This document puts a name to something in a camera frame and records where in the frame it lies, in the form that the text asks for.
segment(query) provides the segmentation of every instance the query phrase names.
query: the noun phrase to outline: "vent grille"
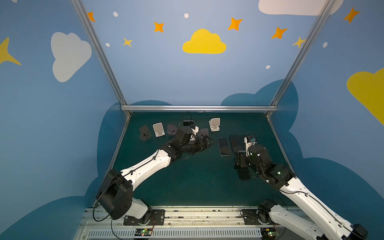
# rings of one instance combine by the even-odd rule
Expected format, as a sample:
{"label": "vent grille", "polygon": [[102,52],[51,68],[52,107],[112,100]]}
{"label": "vent grille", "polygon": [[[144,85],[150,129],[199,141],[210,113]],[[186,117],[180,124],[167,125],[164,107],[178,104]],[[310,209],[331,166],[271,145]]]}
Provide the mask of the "vent grille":
{"label": "vent grille", "polygon": [[152,237],[223,237],[223,238],[232,238],[232,237],[261,237],[260,229],[253,228],[249,229],[177,229],[177,230],[154,230]]}
{"label": "vent grille", "polygon": [[[133,239],[132,230],[114,230],[115,234],[122,239]],[[155,229],[151,238],[248,238],[261,237],[260,228],[177,228],[177,229]],[[111,229],[94,228],[88,234],[88,239],[114,240]]]}
{"label": "vent grille", "polygon": [[[132,230],[113,230],[116,236],[124,239],[132,239],[133,231]],[[88,234],[88,239],[116,239],[113,235],[111,229],[108,228],[99,228],[91,229]]]}

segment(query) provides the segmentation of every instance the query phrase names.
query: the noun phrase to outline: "blue wall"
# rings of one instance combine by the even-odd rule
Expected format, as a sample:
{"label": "blue wall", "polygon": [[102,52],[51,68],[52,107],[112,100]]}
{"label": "blue wall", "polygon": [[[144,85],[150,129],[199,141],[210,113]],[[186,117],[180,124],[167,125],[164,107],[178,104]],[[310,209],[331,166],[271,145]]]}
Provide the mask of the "blue wall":
{"label": "blue wall", "polygon": [[[360,13],[349,23],[344,18],[352,8]],[[304,184],[351,223],[364,225],[369,239],[380,239],[384,231],[384,125],[346,83],[357,72],[384,68],[383,8],[378,0],[344,1],[271,116]]]}
{"label": "blue wall", "polygon": [[70,0],[1,1],[0,22],[21,64],[0,47],[0,239],[68,240],[126,117],[94,52],[68,81],[53,74],[55,32],[89,42]]}
{"label": "blue wall", "polygon": [[[93,12],[92,24],[129,104],[269,105],[276,91],[261,99],[249,95],[285,77],[299,50],[293,44],[299,36],[305,39],[316,19],[265,14],[253,0],[84,0],[84,5]],[[243,19],[238,31],[228,30],[231,18]],[[163,32],[154,31],[154,22],[164,23]],[[287,30],[272,39],[277,27]],[[201,28],[218,34],[225,52],[184,52],[183,44]],[[132,40],[131,47],[123,45],[124,38]]]}

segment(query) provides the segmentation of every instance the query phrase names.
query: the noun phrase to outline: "robotic arm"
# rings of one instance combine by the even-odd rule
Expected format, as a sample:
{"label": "robotic arm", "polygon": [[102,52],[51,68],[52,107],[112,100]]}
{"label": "robotic arm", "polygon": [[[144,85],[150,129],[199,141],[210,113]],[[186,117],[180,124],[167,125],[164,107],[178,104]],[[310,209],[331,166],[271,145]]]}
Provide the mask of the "robotic arm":
{"label": "robotic arm", "polygon": [[244,138],[246,152],[237,155],[241,161],[254,170],[261,179],[291,199],[314,222],[288,212],[272,200],[264,201],[258,207],[261,224],[280,224],[306,240],[364,240],[368,232],[360,224],[352,225],[320,199],[318,199],[296,175],[284,165],[274,164],[268,150],[256,143],[254,136]]}
{"label": "robotic arm", "polygon": [[132,192],[155,172],[181,158],[183,153],[197,154],[211,146],[208,136],[196,134],[195,125],[180,127],[174,138],[163,144],[151,156],[138,164],[118,172],[111,169],[99,189],[97,200],[113,220],[123,215],[135,217],[141,224],[149,221],[151,208],[132,197]]}

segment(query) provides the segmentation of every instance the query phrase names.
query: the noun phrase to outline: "dark green mat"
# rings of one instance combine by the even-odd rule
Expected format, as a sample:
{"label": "dark green mat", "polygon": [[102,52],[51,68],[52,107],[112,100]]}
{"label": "dark green mat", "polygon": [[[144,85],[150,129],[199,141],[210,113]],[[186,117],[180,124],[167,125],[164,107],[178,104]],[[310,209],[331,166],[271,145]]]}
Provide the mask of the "dark green mat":
{"label": "dark green mat", "polygon": [[[152,125],[162,122],[165,132],[167,125],[179,125],[182,113],[133,113],[122,141],[114,168],[122,170],[144,160],[172,136],[155,137]],[[295,205],[272,186],[259,178],[240,180],[233,169],[234,154],[220,156],[217,138],[232,134],[246,134],[252,131],[258,143],[264,145],[275,163],[287,165],[278,143],[263,113],[192,113],[192,119],[199,128],[209,128],[208,120],[220,118],[220,131],[209,136],[215,144],[207,150],[192,155],[184,154],[170,166],[153,174],[134,191],[134,197],[143,199],[149,205],[259,205],[276,194],[287,205]],[[183,120],[189,120],[186,113]],[[143,141],[139,127],[146,124],[152,137]]]}

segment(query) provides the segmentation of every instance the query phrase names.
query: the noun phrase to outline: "black smartphone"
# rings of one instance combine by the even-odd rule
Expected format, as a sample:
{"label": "black smartphone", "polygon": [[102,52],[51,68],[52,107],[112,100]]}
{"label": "black smartphone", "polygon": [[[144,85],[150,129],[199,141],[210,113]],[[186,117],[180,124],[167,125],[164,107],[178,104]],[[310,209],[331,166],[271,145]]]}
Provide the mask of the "black smartphone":
{"label": "black smartphone", "polygon": [[245,149],[244,138],[245,138],[246,136],[247,136],[246,134],[241,135],[241,142],[243,143],[244,149]]}
{"label": "black smartphone", "polygon": [[183,126],[189,126],[189,125],[191,125],[191,124],[193,124],[194,122],[193,122],[193,120],[192,121],[189,121],[189,120],[184,120],[183,121]]}
{"label": "black smartphone", "polygon": [[240,135],[230,135],[229,141],[231,142],[232,152],[238,153],[239,151],[244,151],[244,145],[242,144]]}
{"label": "black smartphone", "polygon": [[228,138],[219,137],[217,139],[218,148],[221,156],[231,156],[231,150],[229,149]]}

